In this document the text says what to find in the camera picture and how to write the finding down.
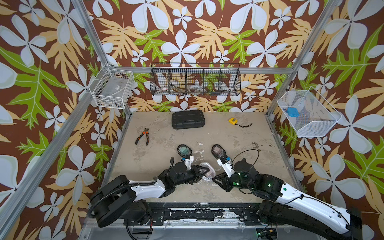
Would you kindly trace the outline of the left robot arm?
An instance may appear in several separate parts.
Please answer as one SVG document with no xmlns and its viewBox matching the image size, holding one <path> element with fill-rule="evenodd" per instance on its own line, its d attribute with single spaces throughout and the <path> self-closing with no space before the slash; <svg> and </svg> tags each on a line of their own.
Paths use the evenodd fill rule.
<svg viewBox="0 0 384 240">
<path fill-rule="evenodd" d="M 178 185 L 199 182 L 209 168 L 182 162 L 171 165 L 152 181 L 137 182 L 120 175 L 96 191 L 90 198 L 88 218 L 96 219 L 100 228 L 115 222 L 134 202 L 169 196 Z"/>
</svg>

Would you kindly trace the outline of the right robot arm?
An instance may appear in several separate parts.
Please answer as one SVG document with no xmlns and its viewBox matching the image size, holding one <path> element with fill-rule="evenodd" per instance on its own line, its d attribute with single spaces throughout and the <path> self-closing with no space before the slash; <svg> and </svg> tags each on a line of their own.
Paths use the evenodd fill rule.
<svg viewBox="0 0 384 240">
<path fill-rule="evenodd" d="M 361 240 L 361 212 L 327 204 L 311 197 L 272 175 L 260 174 L 246 160 L 232 164 L 228 157 L 218 158 L 224 173 L 213 181 L 226 192 L 237 188 L 263 199 L 256 212 L 265 224 L 290 225 L 327 240 Z"/>
</svg>

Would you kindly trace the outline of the black hard case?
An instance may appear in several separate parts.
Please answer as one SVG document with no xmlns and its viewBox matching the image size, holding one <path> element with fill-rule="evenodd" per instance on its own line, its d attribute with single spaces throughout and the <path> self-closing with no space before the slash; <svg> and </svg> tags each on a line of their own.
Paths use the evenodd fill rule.
<svg viewBox="0 0 384 240">
<path fill-rule="evenodd" d="M 172 114 L 172 127 L 175 130 L 204 127 L 206 123 L 204 113 L 200 110 L 175 112 Z"/>
</svg>

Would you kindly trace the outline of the yellow tape measure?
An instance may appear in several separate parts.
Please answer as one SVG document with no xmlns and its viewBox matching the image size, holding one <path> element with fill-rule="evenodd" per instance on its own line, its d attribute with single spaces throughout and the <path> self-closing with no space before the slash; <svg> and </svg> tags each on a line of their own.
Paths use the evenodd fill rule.
<svg viewBox="0 0 384 240">
<path fill-rule="evenodd" d="M 242 126 L 242 125 L 238 124 L 238 120 L 236 118 L 230 118 L 229 119 L 229 123 L 234 125 L 234 126 L 241 127 L 241 128 L 248 128 L 248 127 L 253 125 L 253 123 L 250 123 L 250 124 L 248 124 L 246 126 Z"/>
</svg>

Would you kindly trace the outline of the orange black pliers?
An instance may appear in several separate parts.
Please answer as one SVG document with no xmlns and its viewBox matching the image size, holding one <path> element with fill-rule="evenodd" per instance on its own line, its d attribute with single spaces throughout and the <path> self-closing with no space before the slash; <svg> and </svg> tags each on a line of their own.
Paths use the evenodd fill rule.
<svg viewBox="0 0 384 240">
<path fill-rule="evenodd" d="M 149 139 L 149 128 L 145 128 L 144 131 L 137 137 L 135 141 L 135 145 L 137 145 L 141 138 L 146 137 L 146 146 L 149 145 L 150 139 Z"/>
</svg>

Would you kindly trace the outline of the blue object in basket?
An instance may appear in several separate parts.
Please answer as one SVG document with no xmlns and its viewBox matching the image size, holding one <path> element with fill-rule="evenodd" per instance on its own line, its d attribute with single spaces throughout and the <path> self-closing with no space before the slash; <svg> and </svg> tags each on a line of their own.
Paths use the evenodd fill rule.
<svg viewBox="0 0 384 240">
<path fill-rule="evenodd" d="M 297 118 L 300 116 L 299 111 L 296 108 L 292 108 L 292 107 L 288 107 L 286 109 L 286 113 L 288 114 L 289 117 L 292 117 L 292 118 Z"/>
</svg>

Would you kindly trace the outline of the white mesh basket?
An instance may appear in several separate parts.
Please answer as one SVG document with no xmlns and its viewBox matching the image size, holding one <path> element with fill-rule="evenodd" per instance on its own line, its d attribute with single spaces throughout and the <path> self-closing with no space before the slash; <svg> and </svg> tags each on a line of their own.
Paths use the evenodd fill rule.
<svg viewBox="0 0 384 240">
<path fill-rule="evenodd" d="M 342 114 L 313 87 L 286 92 L 279 98 L 278 105 L 299 138 L 324 137 L 342 118 Z M 300 116 L 289 117 L 288 107 L 296 108 Z"/>
</svg>

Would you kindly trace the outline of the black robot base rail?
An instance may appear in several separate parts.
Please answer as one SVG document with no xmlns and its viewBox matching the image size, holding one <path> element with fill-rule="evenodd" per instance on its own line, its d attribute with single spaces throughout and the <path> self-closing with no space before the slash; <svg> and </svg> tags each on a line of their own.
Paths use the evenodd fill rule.
<svg viewBox="0 0 384 240">
<path fill-rule="evenodd" d="M 218 223 L 234 221 L 246 226 L 272 223 L 271 213 L 277 204 L 262 203 L 133 203 L 120 216 L 131 226 L 164 226 L 166 222 L 191 220 L 193 222 Z"/>
</svg>

